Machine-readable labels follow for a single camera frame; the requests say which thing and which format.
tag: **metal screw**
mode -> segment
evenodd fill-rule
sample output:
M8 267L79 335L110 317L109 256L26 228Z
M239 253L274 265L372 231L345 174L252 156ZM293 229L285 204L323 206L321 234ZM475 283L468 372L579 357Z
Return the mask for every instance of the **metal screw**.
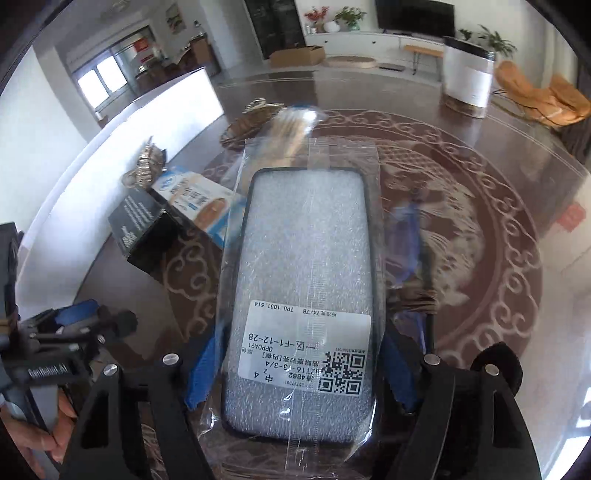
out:
M164 365L174 365L178 362L178 355L176 353L167 353L162 357L162 363Z
M441 363L441 359L434 353L428 353L425 355L425 363L435 366Z
M493 364L488 364L486 367L484 367L484 370L486 373L492 375L493 377L496 377L499 374L499 369L496 365Z
M115 364L109 364L106 367L104 367L103 369L103 373L107 376L107 377L111 377L112 375L115 375L117 373L118 367Z

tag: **black box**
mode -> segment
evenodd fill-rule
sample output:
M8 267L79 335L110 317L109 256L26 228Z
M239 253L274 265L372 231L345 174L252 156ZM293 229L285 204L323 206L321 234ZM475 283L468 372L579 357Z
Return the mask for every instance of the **black box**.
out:
M134 187L109 216L113 236L126 260L152 274L180 227L145 190Z

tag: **tv cabinet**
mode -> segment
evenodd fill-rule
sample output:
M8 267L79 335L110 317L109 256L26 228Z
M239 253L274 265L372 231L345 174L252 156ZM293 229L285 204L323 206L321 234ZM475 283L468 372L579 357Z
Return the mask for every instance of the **tv cabinet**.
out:
M324 47L327 56L361 55L373 57L378 62L403 65L409 69L413 68L413 53L404 49L406 45L443 52L443 41L402 34L347 31L315 33L306 35L305 39L308 46ZM437 63L434 57L421 55L416 66L419 72L437 74Z

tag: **orange chair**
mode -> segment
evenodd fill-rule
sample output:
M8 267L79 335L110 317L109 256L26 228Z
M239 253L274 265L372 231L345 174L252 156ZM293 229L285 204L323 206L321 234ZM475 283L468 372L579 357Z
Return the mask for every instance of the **orange chair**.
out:
M589 116L591 102L562 75L554 74L549 88L535 88L512 61L495 70L496 81L525 116L549 127L565 127Z

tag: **woven basket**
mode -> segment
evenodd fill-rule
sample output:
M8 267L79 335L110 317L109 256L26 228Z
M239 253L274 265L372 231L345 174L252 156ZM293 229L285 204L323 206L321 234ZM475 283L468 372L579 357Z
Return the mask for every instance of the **woven basket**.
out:
M261 127L276 116L284 105L282 103L269 103L264 98L257 98L249 103L242 116L226 128L220 136L220 143L230 150L241 150L244 141L254 137Z

